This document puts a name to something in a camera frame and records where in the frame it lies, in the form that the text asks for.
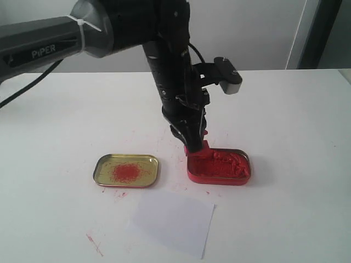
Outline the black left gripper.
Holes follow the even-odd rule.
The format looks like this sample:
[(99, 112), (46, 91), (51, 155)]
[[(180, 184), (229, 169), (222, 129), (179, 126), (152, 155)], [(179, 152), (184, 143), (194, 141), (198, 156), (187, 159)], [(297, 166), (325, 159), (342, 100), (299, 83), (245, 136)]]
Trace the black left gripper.
[(191, 64), (189, 50), (175, 54), (161, 39), (143, 44), (143, 50), (161, 98), (162, 114), (173, 135), (189, 152), (201, 151), (210, 96), (199, 84), (200, 75)]

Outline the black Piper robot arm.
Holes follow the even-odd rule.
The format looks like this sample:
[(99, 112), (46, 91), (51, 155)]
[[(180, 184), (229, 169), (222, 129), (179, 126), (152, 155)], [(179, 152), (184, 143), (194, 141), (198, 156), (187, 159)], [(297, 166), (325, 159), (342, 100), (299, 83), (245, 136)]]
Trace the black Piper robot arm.
[(1, 27), (1, 80), (79, 53), (142, 46), (173, 135), (198, 152), (209, 97), (191, 63), (189, 21), (188, 1), (78, 1), (67, 16)]

